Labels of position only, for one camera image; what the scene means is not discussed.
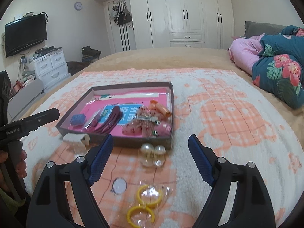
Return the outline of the left hand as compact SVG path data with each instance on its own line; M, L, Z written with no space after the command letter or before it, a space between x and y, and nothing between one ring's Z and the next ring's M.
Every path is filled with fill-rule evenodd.
M1 155L0 155L0 159L1 159L1 163L4 163L8 158L8 153L5 151L1 150ZM16 165L16 173L18 175L19 178L23 179L27 176L27 172L26 172L26 160L27 158L27 154L24 150L21 151L20 154L20 161L17 163ZM2 172L0 173L0 185L1 185L1 189L3 189L6 192L9 192L10 189L8 187L8 185L6 184L6 181L4 180L4 176L2 174Z

